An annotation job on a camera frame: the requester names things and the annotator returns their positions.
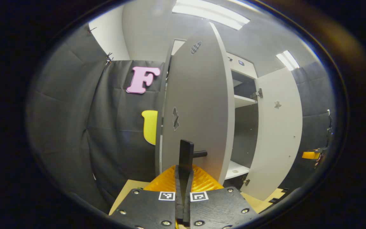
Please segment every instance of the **white ceiling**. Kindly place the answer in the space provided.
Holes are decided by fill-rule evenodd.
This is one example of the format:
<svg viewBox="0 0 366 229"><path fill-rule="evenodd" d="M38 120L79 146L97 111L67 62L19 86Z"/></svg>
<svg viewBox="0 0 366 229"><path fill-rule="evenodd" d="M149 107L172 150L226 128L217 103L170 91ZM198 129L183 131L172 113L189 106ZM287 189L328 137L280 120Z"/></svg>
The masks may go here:
<svg viewBox="0 0 366 229"><path fill-rule="evenodd" d="M135 0L125 4L122 30L131 59L165 61L173 38L187 39L207 19L172 13L176 0ZM258 77L284 68L276 54L289 50L304 66L316 57L304 42L270 15L251 11L226 0L212 2L250 19L240 30L215 22L227 52L249 60Z"/></svg>

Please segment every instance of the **yellow cutout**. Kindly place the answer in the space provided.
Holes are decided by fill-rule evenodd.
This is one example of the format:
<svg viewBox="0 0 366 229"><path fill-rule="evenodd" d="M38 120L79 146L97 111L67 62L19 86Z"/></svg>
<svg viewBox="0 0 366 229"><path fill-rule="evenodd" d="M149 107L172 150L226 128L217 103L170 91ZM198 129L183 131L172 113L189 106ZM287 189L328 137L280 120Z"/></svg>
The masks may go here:
<svg viewBox="0 0 366 229"><path fill-rule="evenodd" d="M320 153L316 153L316 152L303 152L302 158L318 159L319 155L320 155Z"/></svg>
<svg viewBox="0 0 366 229"><path fill-rule="evenodd" d="M144 138L152 145L156 144L156 122L157 111L156 110L144 110L142 112L144 117Z"/></svg>

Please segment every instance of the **yellow foam padding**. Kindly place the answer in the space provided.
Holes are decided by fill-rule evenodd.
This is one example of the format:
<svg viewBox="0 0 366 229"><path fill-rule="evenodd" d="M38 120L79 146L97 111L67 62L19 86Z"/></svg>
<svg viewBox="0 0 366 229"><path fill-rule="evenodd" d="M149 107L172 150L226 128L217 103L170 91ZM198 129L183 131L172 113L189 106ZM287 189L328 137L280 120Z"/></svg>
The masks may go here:
<svg viewBox="0 0 366 229"><path fill-rule="evenodd" d="M152 145L156 144L156 122L157 111L156 110L144 110L142 112L144 117L144 138Z"/></svg>
<svg viewBox="0 0 366 229"><path fill-rule="evenodd" d="M175 165L159 174L151 181L144 190L148 191L176 191L176 181L174 177ZM193 165L193 182L191 192L210 191L224 188L212 176L202 168Z"/></svg>
<svg viewBox="0 0 366 229"><path fill-rule="evenodd" d="M316 152L303 152L302 158L318 159L319 155L320 155L320 153L316 153Z"/></svg>

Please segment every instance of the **orange object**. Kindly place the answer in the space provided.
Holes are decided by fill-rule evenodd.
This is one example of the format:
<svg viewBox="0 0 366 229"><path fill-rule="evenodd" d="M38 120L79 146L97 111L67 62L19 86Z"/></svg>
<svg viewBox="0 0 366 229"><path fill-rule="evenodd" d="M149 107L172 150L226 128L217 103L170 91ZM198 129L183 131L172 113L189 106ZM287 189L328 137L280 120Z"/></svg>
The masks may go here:
<svg viewBox="0 0 366 229"><path fill-rule="evenodd" d="M175 165L159 174L144 190L148 191L176 191ZM202 168L193 165L192 192L210 191L224 188Z"/></svg>
<svg viewBox="0 0 366 229"><path fill-rule="evenodd" d="M303 152L302 158L306 159L317 159L320 153L316 152Z"/></svg>

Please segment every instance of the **checkered marker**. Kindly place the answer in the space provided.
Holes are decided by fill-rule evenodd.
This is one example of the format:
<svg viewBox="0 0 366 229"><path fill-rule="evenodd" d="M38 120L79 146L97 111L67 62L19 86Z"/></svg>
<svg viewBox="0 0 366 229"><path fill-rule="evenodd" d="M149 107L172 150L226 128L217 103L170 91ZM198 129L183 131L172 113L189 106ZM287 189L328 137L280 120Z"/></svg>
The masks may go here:
<svg viewBox="0 0 366 229"><path fill-rule="evenodd" d="M171 191L161 191L159 194L159 200L174 200L174 192Z"/></svg>
<svg viewBox="0 0 366 229"><path fill-rule="evenodd" d="M198 50L199 50L199 48L200 48L200 46L201 46L201 41L199 41L199 42L197 42L197 44L194 44L193 46L192 46L192 49L190 50L190 53L192 54L192 55L194 55Z"/></svg>
<svg viewBox="0 0 366 229"><path fill-rule="evenodd" d="M208 200L207 192L201 191L201 192L191 192L190 193L190 201L203 201Z"/></svg>

